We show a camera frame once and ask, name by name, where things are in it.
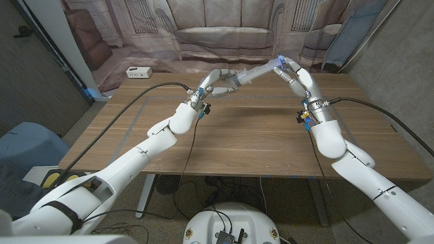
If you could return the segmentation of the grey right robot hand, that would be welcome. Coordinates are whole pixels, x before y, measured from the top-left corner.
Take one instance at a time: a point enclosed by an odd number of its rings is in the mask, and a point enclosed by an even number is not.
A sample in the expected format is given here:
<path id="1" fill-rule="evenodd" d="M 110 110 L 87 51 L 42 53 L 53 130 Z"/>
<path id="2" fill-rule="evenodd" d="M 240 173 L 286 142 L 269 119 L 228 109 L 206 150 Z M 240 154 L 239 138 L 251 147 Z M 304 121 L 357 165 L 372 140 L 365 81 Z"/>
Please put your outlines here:
<path id="1" fill-rule="evenodd" d="M 305 119 L 310 117 L 315 125 L 332 121 L 333 117 L 311 74 L 291 58 L 279 56 L 278 59 L 280 66 L 275 67 L 274 72 L 288 84 L 296 96 L 302 98 L 302 114 Z"/>

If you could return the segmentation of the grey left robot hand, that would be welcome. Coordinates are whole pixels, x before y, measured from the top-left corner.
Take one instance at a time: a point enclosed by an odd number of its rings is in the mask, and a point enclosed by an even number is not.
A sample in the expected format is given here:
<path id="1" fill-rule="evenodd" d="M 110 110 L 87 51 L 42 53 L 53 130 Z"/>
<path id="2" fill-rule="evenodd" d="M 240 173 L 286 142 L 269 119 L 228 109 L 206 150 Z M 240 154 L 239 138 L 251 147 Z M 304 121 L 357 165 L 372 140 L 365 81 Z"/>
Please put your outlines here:
<path id="1" fill-rule="evenodd" d="M 212 95 L 213 98 L 233 93 L 236 91 L 236 85 L 229 83 L 226 87 L 212 87 L 219 80 L 232 80 L 237 77 L 235 70 L 229 69 L 214 69 L 205 78 L 201 80 L 196 90 L 189 96 L 189 104 L 196 112 L 203 106 L 203 100 Z"/>

